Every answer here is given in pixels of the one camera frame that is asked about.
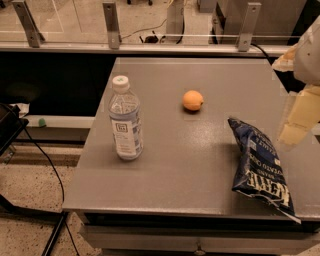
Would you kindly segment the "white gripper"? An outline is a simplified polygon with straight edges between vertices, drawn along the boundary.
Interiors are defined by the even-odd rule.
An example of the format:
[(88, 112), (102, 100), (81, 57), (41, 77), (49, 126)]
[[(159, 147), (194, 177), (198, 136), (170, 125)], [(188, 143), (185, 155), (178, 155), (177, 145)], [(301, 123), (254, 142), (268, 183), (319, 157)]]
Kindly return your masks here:
[(313, 23), (297, 45), (273, 62), (272, 68), (280, 72), (293, 70), (297, 80), (312, 84), (299, 93), (290, 92), (285, 103), (278, 141), (295, 146), (320, 121), (320, 87), (315, 86), (320, 84), (320, 24)]

